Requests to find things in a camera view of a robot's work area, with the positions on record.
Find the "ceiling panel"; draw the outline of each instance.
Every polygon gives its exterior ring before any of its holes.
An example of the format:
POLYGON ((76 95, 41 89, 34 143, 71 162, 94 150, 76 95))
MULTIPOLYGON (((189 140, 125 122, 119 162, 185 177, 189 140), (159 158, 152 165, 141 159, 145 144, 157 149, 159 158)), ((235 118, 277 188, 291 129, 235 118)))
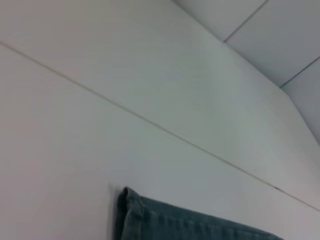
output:
POLYGON ((320 60, 283 87, 320 143, 320 60))
POLYGON ((174 0, 220 40, 231 35, 265 0, 174 0))
POLYGON ((320 56, 319 10, 319 0, 269 0, 227 43, 281 86, 320 56))

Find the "ceiling seam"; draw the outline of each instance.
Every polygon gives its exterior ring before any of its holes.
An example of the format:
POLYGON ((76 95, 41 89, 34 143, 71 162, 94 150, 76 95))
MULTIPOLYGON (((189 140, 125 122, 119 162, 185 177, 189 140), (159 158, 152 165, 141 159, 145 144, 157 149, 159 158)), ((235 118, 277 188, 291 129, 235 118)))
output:
POLYGON ((315 60, 313 60, 312 62, 310 62, 307 66, 305 66, 301 71, 299 71, 296 75, 294 75, 292 78, 290 78, 288 81, 286 81, 284 84, 282 84, 282 86, 280 86, 280 88, 282 89, 285 85, 287 85, 288 83, 290 83, 293 79, 295 79, 298 75, 300 75, 302 72, 304 72, 307 68, 309 68, 312 64, 314 64, 316 61, 318 61, 320 59, 320 56, 318 56, 315 60))

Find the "denim cloth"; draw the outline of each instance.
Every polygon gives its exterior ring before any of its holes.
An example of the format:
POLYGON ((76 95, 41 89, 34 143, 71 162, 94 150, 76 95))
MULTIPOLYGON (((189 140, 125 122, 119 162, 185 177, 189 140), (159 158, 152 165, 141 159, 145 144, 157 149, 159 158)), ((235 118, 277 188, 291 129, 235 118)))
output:
POLYGON ((114 240, 281 240, 281 238, 236 222, 148 199, 126 187, 117 201, 114 240))

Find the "jeans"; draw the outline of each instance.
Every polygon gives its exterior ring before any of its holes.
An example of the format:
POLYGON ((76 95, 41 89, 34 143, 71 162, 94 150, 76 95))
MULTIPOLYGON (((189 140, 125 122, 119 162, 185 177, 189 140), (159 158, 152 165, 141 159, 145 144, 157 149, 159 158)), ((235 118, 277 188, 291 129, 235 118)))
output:
POLYGON ((218 217, 139 196, 126 187, 117 200, 114 240, 281 240, 218 217))

